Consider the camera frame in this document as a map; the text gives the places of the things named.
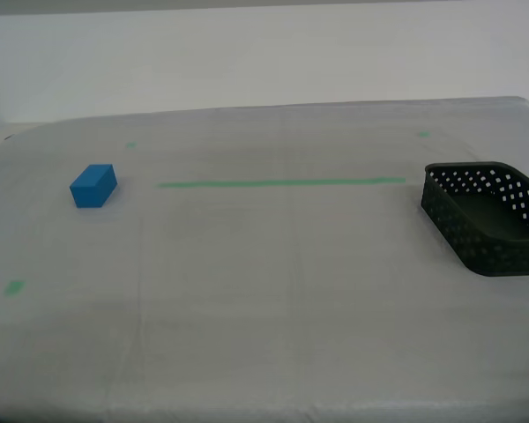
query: green tape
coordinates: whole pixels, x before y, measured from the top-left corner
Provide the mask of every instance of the green tape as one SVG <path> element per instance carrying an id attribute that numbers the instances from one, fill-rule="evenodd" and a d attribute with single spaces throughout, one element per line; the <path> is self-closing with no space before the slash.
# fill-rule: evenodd
<path id="1" fill-rule="evenodd" d="M 24 285 L 26 282 L 23 280 L 11 280 L 7 287 L 4 289 L 4 295 L 6 297 L 12 297 L 13 295 L 17 295 L 21 292 L 22 289 L 24 289 Z"/>
<path id="2" fill-rule="evenodd" d="M 157 188 L 259 188 L 317 185 L 378 185 L 382 183 L 406 183 L 406 178 L 370 179 L 286 179 L 270 181 L 197 181 L 163 182 Z"/>

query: white wall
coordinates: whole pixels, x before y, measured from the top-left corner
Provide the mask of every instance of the white wall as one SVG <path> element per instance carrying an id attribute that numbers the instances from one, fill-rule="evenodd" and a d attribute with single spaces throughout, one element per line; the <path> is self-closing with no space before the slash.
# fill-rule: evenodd
<path id="1" fill-rule="evenodd" d="M 519 95 L 529 1 L 0 17 L 0 119 Z"/>

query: green tape line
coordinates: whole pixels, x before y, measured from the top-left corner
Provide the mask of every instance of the green tape line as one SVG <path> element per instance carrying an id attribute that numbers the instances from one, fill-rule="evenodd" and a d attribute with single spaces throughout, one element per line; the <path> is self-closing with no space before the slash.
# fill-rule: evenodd
<path id="1" fill-rule="evenodd" d="M 381 183 L 406 183 L 406 178 L 381 177 L 370 179 L 286 179 L 270 181 L 163 182 L 157 184 L 157 188 L 258 188 L 317 185 L 378 185 Z"/>
<path id="2" fill-rule="evenodd" d="M 6 297 L 17 295 L 22 289 L 24 289 L 25 284 L 26 282 L 23 280 L 11 280 L 8 286 L 4 289 L 4 295 Z"/>

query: plastic basket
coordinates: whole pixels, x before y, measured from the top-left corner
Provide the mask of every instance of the plastic basket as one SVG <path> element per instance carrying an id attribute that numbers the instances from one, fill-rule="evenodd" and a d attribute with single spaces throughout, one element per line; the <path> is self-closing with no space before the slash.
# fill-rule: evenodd
<path id="1" fill-rule="evenodd" d="M 425 168 L 421 207 L 471 271 L 529 275 L 529 178 L 496 162 Z"/>

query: blue cube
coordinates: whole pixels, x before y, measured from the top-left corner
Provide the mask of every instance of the blue cube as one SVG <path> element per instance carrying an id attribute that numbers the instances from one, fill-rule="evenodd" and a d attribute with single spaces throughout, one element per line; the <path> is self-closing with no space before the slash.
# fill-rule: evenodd
<path id="1" fill-rule="evenodd" d="M 117 185 L 112 165 L 90 165 L 71 184 L 78 208 L 102 207 Z"/>

